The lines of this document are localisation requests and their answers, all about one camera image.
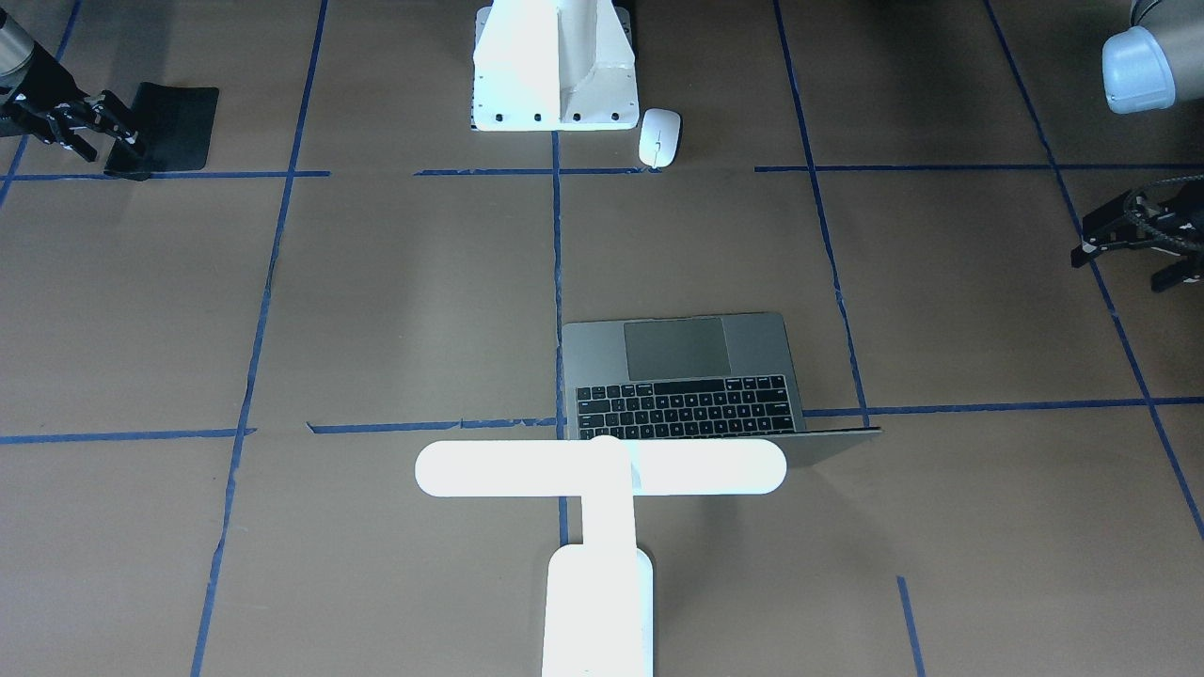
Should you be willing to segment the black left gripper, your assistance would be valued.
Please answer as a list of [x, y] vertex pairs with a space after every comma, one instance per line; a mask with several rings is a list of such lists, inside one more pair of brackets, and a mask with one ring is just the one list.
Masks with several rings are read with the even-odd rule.
[[1141, 249], [1157, 243], [1187, 259], [1153, 273], [1152, 292], [1198, 282], [1203, 275], [1202, 181], [1200, 173], [1147, 181], [1084, 214], [1080, 245], [1072, 249], [1072, 267], [1087, 266], [1108, 251]]

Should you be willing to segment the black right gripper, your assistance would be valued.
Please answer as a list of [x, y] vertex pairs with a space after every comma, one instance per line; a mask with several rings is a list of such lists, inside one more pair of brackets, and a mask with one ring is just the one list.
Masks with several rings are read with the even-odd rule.
[[4, 57], [1, 90], [4, 139], [31, 134], [41, 142], [57, 143], [87, 163], [94, 163], [98, 151], [77, 134], [88, 126], [93, 133], [116, 140], [116, 149], [142, 157], [132, 110], [110, 90], [87, 96], [85, 107], [85, 92], [52, 57], [26, 57], [22, 63]]

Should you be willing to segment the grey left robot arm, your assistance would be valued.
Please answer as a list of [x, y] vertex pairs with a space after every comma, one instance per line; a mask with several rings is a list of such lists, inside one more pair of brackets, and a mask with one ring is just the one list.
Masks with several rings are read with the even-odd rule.
[[[1102, 86], [1114, 113], [1165, 110], [1203, 94], [1203, 4], [1134, 1], [1131, 27], [1106, 39]], [[1203, 177], [1193, 173], [1119, 193], [1081, 219], [1072, 267], [1111, 251], [1161, 251], [1173, 264], [1152, 273], [1155, 294], [1202, 281]]]

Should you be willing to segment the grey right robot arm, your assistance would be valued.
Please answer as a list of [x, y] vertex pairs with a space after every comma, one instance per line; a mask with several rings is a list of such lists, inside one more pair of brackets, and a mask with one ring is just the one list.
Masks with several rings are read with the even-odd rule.
[[146, 153], [132, 110], [110, 90], [85, 94], [57, 57], [5, 11], [1, 12], [1, 99], [4, 137], [30, 134], [45, 145], [58, 145], [85, 161], [94, 161], [98, 151], [77, 133], [88, 129], [108, 134], [135, 158]]

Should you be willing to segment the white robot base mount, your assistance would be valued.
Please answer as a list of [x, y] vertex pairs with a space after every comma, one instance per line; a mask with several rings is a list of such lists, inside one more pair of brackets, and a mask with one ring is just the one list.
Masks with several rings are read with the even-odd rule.
[[470, 125], [598, 133], [641, 120], [628, 1], [494, 1], [476, 13]]

